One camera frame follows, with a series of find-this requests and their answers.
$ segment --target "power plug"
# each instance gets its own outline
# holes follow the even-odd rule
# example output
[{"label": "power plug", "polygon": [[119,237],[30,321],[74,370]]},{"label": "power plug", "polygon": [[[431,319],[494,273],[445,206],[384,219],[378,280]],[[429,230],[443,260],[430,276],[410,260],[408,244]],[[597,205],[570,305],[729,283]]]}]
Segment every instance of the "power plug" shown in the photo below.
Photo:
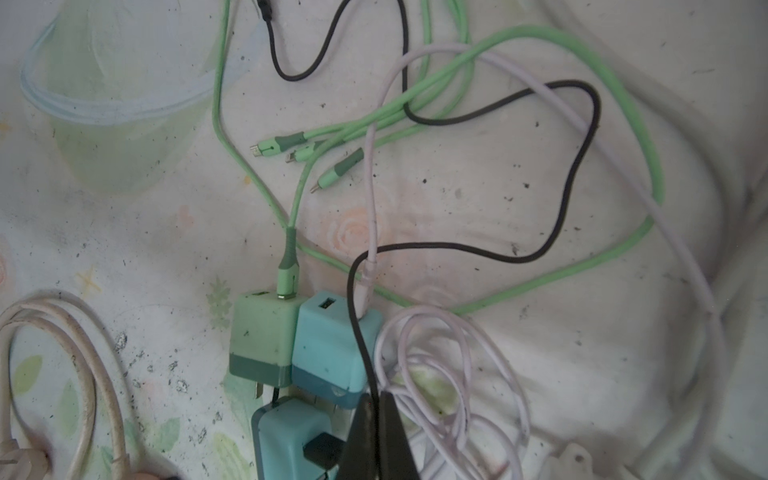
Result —
[{"label": "power plug", "polygon": [[0,457],[0,480],[42,480],[48,457],[42,450],[16,449]]},{"label": "power plug", "polygon": [[[384,317],[370,309],[359,320],[371,354]],[[343,409],[354,409],[366,388],[366,371],[352,329],[346,298],[321,291],[299,308],[293,346],[293,384]]]},{"label": "power plug", "polygon": [[235,300],[230,337],[230,373],[277,388],[291,384],[296,321],[304,296],[243,293]]},{"label": "power plug", "polygon": [[291,397],[258,409],[251,429],[260,480],[317,480],[335,469],[344,445],[330,435],[327,413]]}]

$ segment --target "cable connector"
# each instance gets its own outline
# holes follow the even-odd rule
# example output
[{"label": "cable connector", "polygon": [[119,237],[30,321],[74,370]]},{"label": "cable connector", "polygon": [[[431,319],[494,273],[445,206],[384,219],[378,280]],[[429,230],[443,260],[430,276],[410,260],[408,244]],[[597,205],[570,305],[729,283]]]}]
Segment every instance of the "cable connector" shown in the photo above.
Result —
[{"label": "cable connector", "polygon": [[306,143],[306,138],[304,137],[304,132],[300,131],[297,134],[286,137],[273,137],[262,140],[250,148],[250,153],[254,157],[272,157],[303,143]]},{"label": "cable connector", "polygon": [[0,457],[0,478],[42,480],[48,473],[48,457],[42,450],[16,449]]},{"label": "cable connector", "polygon": [[271,22],[272,4],[270,4],[269,0],[258,0],[257,5],[259,5],[259,10],[261,10],[261,18],[263,18],[265,22]]},{"label": "cable connector", "polygon": [[333,167],[329,168],[328,170],[324,171],[322,175],[320,175],[320,178],[317,179],[317,183],[315,184],[312,189],[310,189],[310,193],[314,194],[316,191],[320,190],[321,188],[328,188],[334,183],[336,183],[341,177],[346,174],[349,170],[352,169],[355,165],[360,163],[360,161],[363,158],[363,152],[362,148],[358,148],[357,150],[353,151],[350,155],[347,156],[344,160],[340,161]]},{"label": "cable connector", "polygon": [[286,162],[287,163],[291,163],[295,161],[300,163],[306,162],[307,160],[310,159],[310,157],[312,157],[312,154],[315,153],[315,150],[317,150],[317,148],[322,143],[323,143],[322,141],[316,141],[309,145],[304,145],[301,148],[297,148],[296,150],[291,152],[290,155],[288,155],[288,159],[286,160]]},{"label": "cable connector", "polygon": [[291,299],[299,291],[299,261],[296,258],[296,229],[286,228],[286,251],[277,271],[277,298]]},{"label": "cable connector", "polygon": [[376,281],[376,261],[366,259],[362,263],[362,273],[360,280],[355,282],[355,293],[353,302],[355,303],[355,313],[357,318],[363,318],[368,313],[368,305],[371,303],[373,295],[373,283]]}]

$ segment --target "dirt speck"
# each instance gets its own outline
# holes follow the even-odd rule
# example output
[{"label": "dirt speck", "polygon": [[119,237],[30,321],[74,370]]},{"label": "dirt speck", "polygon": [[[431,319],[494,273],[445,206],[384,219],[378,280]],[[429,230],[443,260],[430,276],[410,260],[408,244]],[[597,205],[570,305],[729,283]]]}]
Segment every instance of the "dirt speck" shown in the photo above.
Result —
[{"label": "dirt speck", "polygon": [[114,350],[116,352],[122,351],[128,343],[128,335],[125,332],[118,334],[118,337],[114,340]]}]

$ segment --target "coiled white cable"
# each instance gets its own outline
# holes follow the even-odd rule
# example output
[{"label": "coiled white cable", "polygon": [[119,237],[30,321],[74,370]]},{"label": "coiled white cable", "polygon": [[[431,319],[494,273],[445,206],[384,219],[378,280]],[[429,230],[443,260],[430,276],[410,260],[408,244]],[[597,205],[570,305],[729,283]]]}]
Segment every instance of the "coiled white cable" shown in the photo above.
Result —
[{"label": "coiled white cable", "polygon": [[[458,343],[461,352],[462,371],[458,375],[446,362],[426,353],[409,353],[409,337],[417,323],[441,320],[452,332],[453,339]],[[396,329],[402,327],[399,335]],[[397,363],[386,371],[384,345],[393,340],[390,337],[398,335]],[[515,407],[520,418],[520,428],[514,442],[496,424],[482,415],[473,414],[470,410],[470,384],[472,381],[472,358],[469,352],[467,338],[473,338],[488,354],[488,357],[498,368],[502,378],[509,386],[515,400]],[[522,479],[520,458],[525,455],[528,440],[531,436],[531,415],[525,401],[522,387],[504,355],[488,336],[478,327],[460,316],[440,309],[436,306],[418,305],[400,310],[382,327],[373,357],[376,378],[382,389],[389,390],[395,397],[400,412],[420,427],[419,432],[411,437],[415,445],[428,439],[435,451],[428,450],[424,465],[420,472],[422,480],[436,478],[444,468],[450,466],[456,475],[463,480],[482,480],[472,460],[466,455],[466,444],[469,427],[479,425],[499,438],[500,444],[507,454],[508,464],[505,466],[511,478]],[[458,410],[456,413],[440,416],[429,405],[411,377],[411,372],[402,366],[427,366],[442,374],[458,392]],[[392,383],[397,374],[402,375],[403,386]]]},{"label": "coiled white cable", "polygon": [[[69,330],[69,335],[54,323],[41,318],[49,316],[56,319]],[[74,359],[78,381],[83,390],[83,415],[78,447],[75,450],[67,479],[80,478],[81,467],[88,452],[94,427],[95,395],[93,382],[96,381],[101,398],[104,399],[110,420],[114,460],[111,471],[113,480],[125,480],[130,474],[128,453],[125,448],[123,416],[118,404],[118,396],[112,386],[107,369],[101,361],[93,343],[82,326],[69,312],[58,305],[43,300],[29,300],[14,303],[0,315],[0,448],[13,449],[16,445],[11,432],[11,390],[8,372],[8,354],[13,338],[13,331],[22,324],[33,325],[56,338],[67,353]]]},{"label": "coiled white cable", "polygon": [[[422,56],[438,52],[462,53],[469,50],[470,47],[470,45],[459,43],[431,44],[425,45],[424,47],[404,55],[387,74],[382,90],[379,92],[377,107],[383,105],[391,84],[394,82],[402,68],[412,61]],[[588,124],[584,119],[579,117],[579,115],[565,101],[547,88],[546,85],[533,77],[533,75],[529,74],[524,68],[508,58],[492,51],[484,52],[480,54],[478,58],[519,78],[547,101],[547,103],[560,111],[579,131],[583,132],[587,130]],[[377,251],[377,247],[374,246],[378,243],[378,233],[376,231],[376,203],[373,194],[372,178],[373,145],[375,137],[376,124],[374,123],[369,125],[364,147],[366,207],[369,219],[369,255],[371,252],[375,253]],[[642,187],[631,169],[608,145],[601,141],[599,135],[598,138],[595,139],[595,145],[598,150],[605,155],[609,160],[609,164],[621,175],[635,197],[644,205],[648,213],[653,217],[659,231],[664,235],[664,238],[684,265],[690,278],[690,285],[694,296],[699,303],[701,310],[706,314],[705,325],[707,328],[707,336],[709,338],[707,346],[711,358],[711,363],[709,365],[710,381],[707,383],[707,402],[703,405],[702,414],[695,428],[693,439],[691,440],[689,448],[686,450],[684,458],[675,475],[675,478],[686,478],[696,468],[700,460],[708,453],[723,408],[723,399],[728,375],[728,359],[720,317],[717,315],[712,290],[700,266],[684,240],[670,225],[659,205],[656,204],[653,197]],[[439,445],[435,444],[435,447],[440,450]],[[457,464],[457,461],[454,458],[446,458],[445,460],[451,463],[452,466]],[[460,476],[462,478],[471,478],[465,477],[463,475],[465,473],[466,472],[461,472]]]}]

